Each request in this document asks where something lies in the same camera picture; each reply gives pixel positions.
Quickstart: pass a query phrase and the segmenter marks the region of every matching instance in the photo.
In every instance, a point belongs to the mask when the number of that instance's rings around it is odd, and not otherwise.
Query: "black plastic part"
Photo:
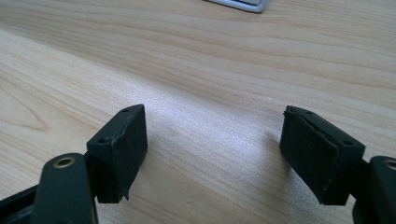
[[[320,203],[345,205],[365,146],[311,111],[288,105],[284,115],[285,159]]]
[[[380,223],[396,223],[396,160],[373,157],[368,185]]]
[[[1,224],[29,223],[37,186],[14,194],[0,202]]]
[[[122,109],[87,143],[92,194],[99,203],[119,203],[122,196],[128,199],[147,148],[143,105]]]
[[[361,161],[359,169],[354,172],[351,178],[353,184],[350,194],[356,199],[352,211],[355,224],[380,223],[373,197],[369,190],[368,175],[370,170],[371,164]]]
[[[44,165],[31,223],[97,223],[83,155],[64,154]]]

